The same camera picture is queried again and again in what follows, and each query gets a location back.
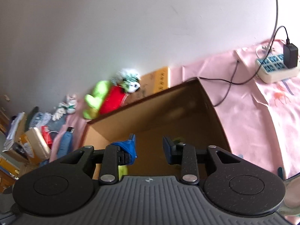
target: white wall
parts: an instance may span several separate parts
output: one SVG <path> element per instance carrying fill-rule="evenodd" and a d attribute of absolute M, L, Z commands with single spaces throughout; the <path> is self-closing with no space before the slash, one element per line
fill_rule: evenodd
<path fill-rule="evenodd" d="M 300 47 L 300 0 L 279 5 Z M 265 40 L 274 22 L 275 0 L 0 0 L 0 105 L 51 110 L 122 67 L 187 64 Z"/>

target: black power adapter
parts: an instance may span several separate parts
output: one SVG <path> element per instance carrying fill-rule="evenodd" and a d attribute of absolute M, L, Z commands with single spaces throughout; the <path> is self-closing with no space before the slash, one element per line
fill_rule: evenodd
<path fill-rule="evenodd" d="M 286 40 L 283 45 L 283 63 L 287 68 L 295 68 L 298 65 L 298 47 Z"/>

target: open box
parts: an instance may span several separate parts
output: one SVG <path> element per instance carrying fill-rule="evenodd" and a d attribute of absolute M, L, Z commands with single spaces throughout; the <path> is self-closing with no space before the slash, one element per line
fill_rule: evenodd
<path fill-rule="evenodd" d="M 135 176 L 179 177 L 180 168 L 168 165 L 162 138 L 181 138 L 197 149 L 209 145 L 230 152 L 230 147 L 209 97 L 199 80 L 191 80 L 156 93 L 90 121 L 81 139 L 82 146 L 105 147 L 136 135 L 137 158 L 128 166 Z M 94 179 L 98 178 L 97 165 Z"/>

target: white power strip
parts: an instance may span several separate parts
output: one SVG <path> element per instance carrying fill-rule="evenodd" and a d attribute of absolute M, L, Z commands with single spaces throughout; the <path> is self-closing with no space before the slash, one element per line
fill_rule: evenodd
<path fill-rule="evenodd" d="M 268 56 L 265 60 L 255 60 L 255 70 L 258 71 L 258 76 L 267 84 L 275 83 L 277 81 L 296 77 L 300 71 L 300 63 L 295 68 L 287 68 L 283 63 L 283 54 Z"/>

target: red plush toy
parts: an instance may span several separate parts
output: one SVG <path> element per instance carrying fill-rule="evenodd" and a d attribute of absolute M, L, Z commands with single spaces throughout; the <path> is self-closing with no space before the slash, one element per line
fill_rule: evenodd
<path fill-rule="evenodd" d="M 129 94 L 124 92 L 121 86 L 112 86 L 105 101 L 100 107 L 99 114 L 110 113 L 113 110 L 118 109 L 124 104 Z"/>

